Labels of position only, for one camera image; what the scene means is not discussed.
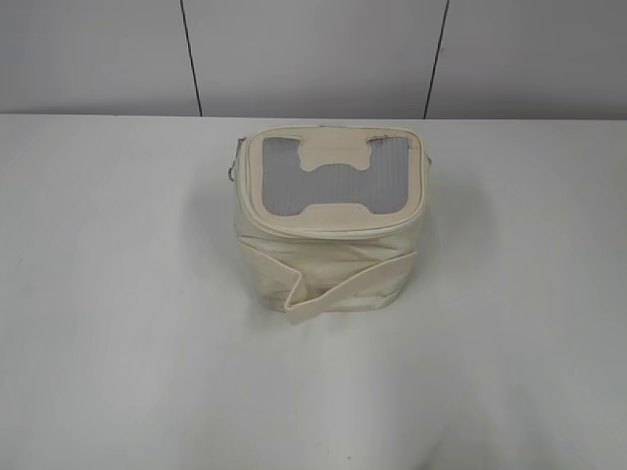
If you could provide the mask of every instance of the insulated bag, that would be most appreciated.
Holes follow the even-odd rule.
[[[394,301],[416,258],[430,160],[396,128],[299,126],[239,141],[239,245],[265,304],[296,324]]]

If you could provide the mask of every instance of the mesh panel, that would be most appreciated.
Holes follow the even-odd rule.
[[[304,171],[299,141],[264,140],[265,209],[274,215],[297,215],[311,204],[362,204],[372,213],[400,211],[409,197],[410,143],[405,137],[369,142],[370,167],[324,164]]]

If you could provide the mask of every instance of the panel seam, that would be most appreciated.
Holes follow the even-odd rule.
[[[433,82],[435,80],[435,72],[438,68],[438,60],[440,59],[440,50],[442,49],[442,38],[444,37],[444,26],[447,23],[447,16],[449,15],[449,5],[451,0],[447,0],[444,6],[444,14],[442,15],[442,25],[440,26],[440,37],[438,37],[438,47],[435,50],[435,59],[433,60],[433,69],[431,70],[431,79],[429,80],[429,91],[427,92],[427,99],[424,103],[423,119],[427,119],[427,113],[429,111],[429,103],[431,102],[431,92],[433,91]]]
[[[196,104],[198,105],[198,114],[203,116],[203,105],[200,102],[200,93],[198,92],[198,80],[196,79],[196,67],[194,66],[194,56],[192,54],[192,43],[189,40],[189,29],[187,27],[187,16],[185,15],[185,5],[183,0],[179,0],[180,14],[183,19],[183,28],[185,29],[185,41],[187,42],[187,55],[189,56],[189,66],[192,70],[192,77],[194,79],[194,90],[196,91]]]

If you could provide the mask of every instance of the carrying handle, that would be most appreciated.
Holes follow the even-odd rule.
[[[233,170],[235,169],[235,165],[237,164],[237,158],[239,157],[239,149],[242,148],[242,144],[246,140],[246,137],[242,137],[237,139],[237,150],[235,151],[235,158],[233,159],[233,163],[228,168],[228,179],[230,181],[235,181],[235,177],[233,176]]]
[[[303,282],[303,273],[249,245],[242,243],[242,247],[248,260],[259,272],[290,289],[284,307],[290,323],[293,325],[329,311],[338,302],[375,285],[381,279],[407,274],[417,256],[417,252],[411,252],[379,262],[354,274],[321,296],[306,300],[307,286]]]

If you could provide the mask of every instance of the white table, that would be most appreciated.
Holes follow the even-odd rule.
[[[0,468],[625,468],[627,122],[368,121],[434,161],[415,275],[292,327],[226,170],[295,122],[0,117]]]

